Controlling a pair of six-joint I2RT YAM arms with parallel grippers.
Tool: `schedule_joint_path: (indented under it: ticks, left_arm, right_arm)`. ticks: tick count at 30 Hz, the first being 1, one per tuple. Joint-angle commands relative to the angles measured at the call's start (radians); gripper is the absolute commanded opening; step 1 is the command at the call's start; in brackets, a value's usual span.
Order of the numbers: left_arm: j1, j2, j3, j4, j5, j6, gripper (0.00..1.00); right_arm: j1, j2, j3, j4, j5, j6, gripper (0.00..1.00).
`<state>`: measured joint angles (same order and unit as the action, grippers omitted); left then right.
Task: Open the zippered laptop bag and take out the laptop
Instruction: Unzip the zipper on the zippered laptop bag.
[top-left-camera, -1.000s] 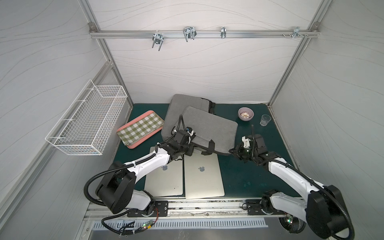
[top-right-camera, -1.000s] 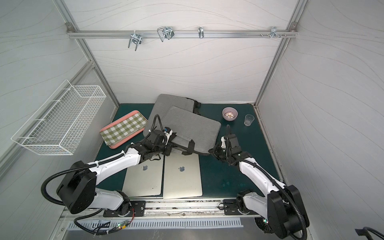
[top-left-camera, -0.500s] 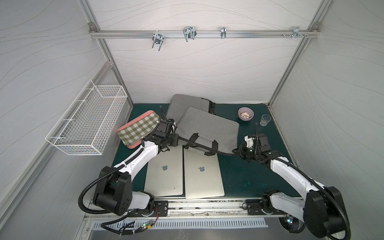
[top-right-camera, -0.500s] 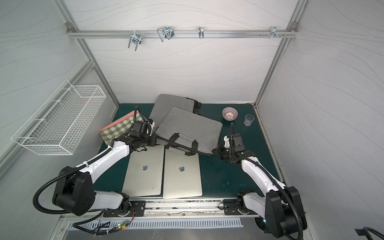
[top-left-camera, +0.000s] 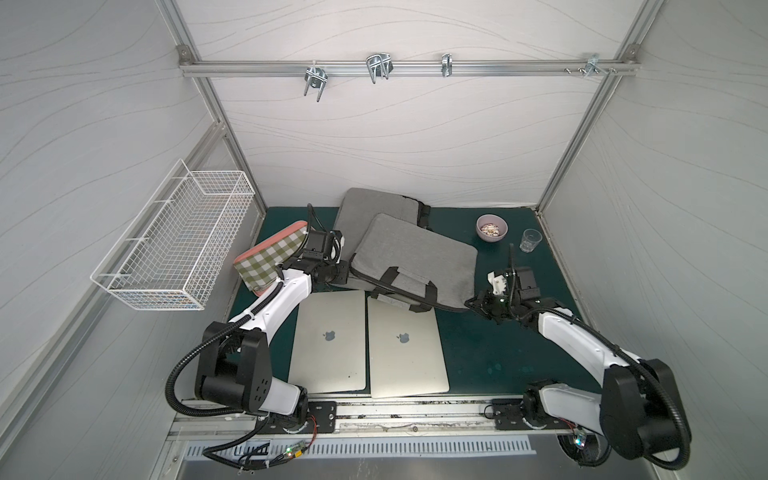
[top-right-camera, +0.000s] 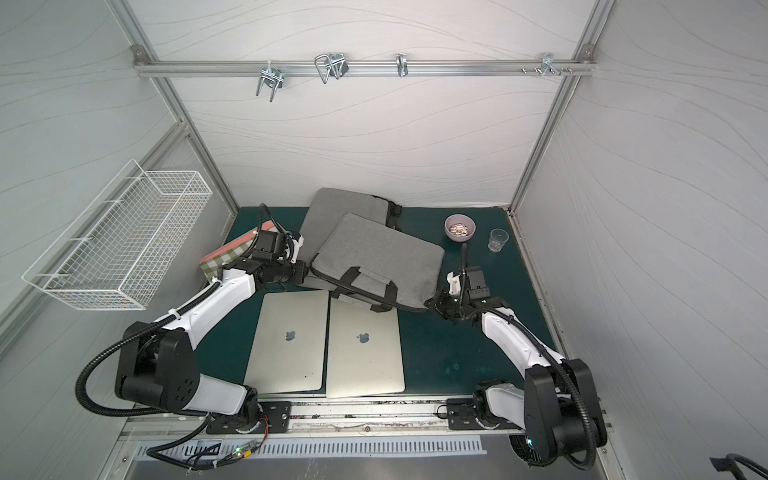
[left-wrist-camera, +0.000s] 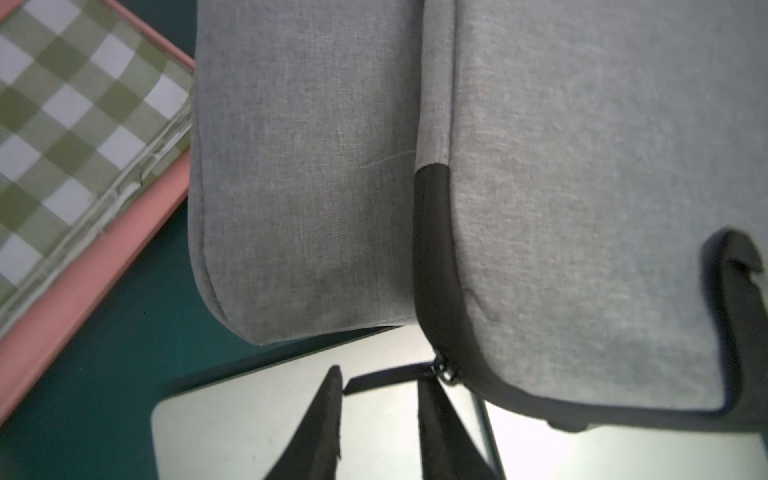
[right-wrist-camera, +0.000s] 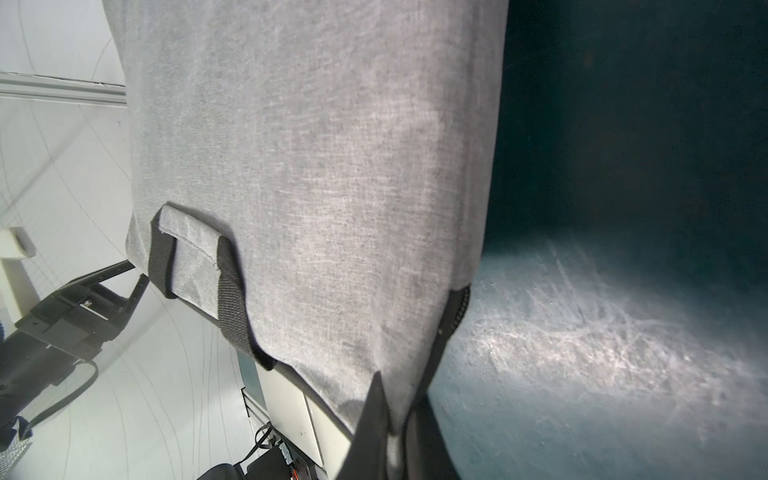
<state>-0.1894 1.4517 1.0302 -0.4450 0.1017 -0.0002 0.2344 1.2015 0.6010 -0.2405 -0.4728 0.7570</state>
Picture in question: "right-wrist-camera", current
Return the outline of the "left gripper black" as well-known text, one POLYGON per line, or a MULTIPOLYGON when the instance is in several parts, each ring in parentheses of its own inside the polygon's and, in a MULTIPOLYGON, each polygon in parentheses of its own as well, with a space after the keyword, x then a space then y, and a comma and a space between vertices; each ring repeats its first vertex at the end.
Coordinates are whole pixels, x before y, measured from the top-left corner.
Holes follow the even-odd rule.
POLYGON ((67 408, 97 380, 94 359, 105 343, 126 328, 150 280, 141 274, 128 297, 104 282, 134 268, 125 260, 80 276, 34 305, 1 336, 1 448, 28 440, 35 427, 67 408), (82 385, 27 420, 22 411, 51 386, 58 386, 80 365, 93 368, 82 385))

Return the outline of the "grey laptop sleeve bag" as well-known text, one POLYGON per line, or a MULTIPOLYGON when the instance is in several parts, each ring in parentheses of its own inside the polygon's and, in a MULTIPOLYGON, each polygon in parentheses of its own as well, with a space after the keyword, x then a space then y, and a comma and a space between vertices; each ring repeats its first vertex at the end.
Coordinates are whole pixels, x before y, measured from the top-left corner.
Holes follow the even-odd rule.
POLYGON ((399 431, 479 263, 504 1, 108 1, 130 118, 126 251, 231 239, 257 345, 349 429, 399 431))

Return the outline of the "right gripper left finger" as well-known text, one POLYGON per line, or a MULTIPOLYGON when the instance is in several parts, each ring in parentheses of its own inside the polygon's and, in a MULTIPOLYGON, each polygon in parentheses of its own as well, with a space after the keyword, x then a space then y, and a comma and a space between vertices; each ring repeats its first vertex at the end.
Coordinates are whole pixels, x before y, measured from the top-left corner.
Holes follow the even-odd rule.
POLYGON ((388 436, 389 408, 381 373, 376 372, 355 435, 336 479, 386 479, 388 436))

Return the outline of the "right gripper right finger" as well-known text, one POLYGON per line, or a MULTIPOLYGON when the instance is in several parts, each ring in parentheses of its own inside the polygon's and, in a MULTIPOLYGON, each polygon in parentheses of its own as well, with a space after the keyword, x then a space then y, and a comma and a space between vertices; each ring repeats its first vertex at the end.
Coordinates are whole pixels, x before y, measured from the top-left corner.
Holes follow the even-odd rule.
POLYGON ((460 479, 427 396, 417 402, 410 412, 404 442, 406 479, 460 479))

